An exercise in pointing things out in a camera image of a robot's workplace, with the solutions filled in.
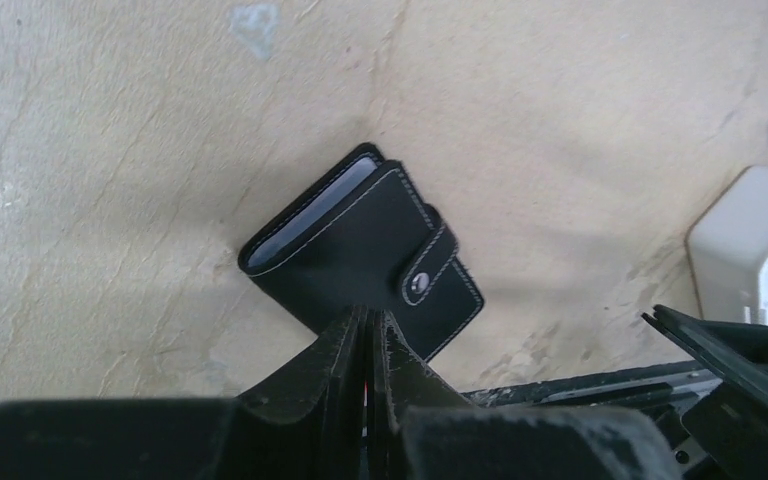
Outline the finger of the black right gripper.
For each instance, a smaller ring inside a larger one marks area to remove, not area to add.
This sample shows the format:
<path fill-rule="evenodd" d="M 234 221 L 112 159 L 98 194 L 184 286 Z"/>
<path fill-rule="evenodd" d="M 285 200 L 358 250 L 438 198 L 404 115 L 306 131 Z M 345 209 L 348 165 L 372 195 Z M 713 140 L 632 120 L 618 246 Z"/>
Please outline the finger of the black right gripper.
<path fill-rule="evenodd" d="M 663 305 L 642 319 L 768 411 L 768 326 L 700 320 Z"/>

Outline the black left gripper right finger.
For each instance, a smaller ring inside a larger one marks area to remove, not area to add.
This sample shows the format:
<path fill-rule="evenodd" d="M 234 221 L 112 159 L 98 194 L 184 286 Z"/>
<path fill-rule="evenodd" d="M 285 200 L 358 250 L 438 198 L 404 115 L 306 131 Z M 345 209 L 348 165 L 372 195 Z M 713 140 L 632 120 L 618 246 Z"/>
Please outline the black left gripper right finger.
<path fill-rule="evenodd" d="M 373 479 L 678 479 L 664 436 L 638 411 L 479 407 L 368 315 L 368 466 Z"/>

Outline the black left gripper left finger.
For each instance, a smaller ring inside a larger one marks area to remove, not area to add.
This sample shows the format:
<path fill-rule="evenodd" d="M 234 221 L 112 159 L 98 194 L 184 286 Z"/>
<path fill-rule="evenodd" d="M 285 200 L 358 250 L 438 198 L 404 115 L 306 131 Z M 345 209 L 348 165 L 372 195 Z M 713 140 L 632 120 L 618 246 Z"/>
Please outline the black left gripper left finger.
<path fill-rule="evenodd" d="M 0 479 L 354 479 L 365 309 L 236 397 L 0 403 Z"/>

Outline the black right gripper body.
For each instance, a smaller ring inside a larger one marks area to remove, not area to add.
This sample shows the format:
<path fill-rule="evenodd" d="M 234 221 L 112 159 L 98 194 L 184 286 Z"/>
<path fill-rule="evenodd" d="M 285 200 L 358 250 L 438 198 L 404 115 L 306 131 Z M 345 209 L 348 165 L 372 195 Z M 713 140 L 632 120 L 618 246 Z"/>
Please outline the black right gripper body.
<path fill-rule="evenodd" d="M 697 361 L 467 393 L 500 406 L 618 406 L 648 416 L 686 479 L 768 479 L 768 407 Z"/>

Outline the black leather card holder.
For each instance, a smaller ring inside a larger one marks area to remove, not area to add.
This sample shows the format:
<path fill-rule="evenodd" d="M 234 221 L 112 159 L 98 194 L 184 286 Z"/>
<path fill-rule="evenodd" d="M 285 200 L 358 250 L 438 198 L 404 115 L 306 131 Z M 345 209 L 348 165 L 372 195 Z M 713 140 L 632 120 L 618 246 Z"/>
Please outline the black leather card holder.
<path fill-rule="evenodd" d="M 238 265 L 315 334 L 352 305 L 386 310 L 430 360 L 485 304 L 458 251 L 404 165 L 362 143 L 262 227 Z"/>

